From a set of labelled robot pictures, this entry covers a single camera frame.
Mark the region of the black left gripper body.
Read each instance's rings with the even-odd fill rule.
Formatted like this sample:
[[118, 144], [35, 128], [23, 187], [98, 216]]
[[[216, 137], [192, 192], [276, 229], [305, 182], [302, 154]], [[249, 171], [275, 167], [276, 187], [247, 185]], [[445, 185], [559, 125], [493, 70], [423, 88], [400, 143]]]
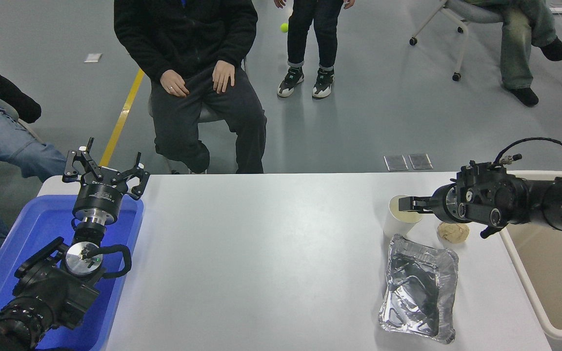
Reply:
[[98, 209], [109, 215], [118, 215], [123, 194], [118, 189], [101, 183], [81, 184], [78, 197], [72, 208], [74, 215]]

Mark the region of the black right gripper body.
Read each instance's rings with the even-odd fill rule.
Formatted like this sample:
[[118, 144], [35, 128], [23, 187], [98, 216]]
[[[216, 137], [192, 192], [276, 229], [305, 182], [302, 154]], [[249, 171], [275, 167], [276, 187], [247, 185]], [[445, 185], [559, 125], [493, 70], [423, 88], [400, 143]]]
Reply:
[[436, 189], [430, 198], [430, 209], [442, 222], [459, 222], [455, 184]]

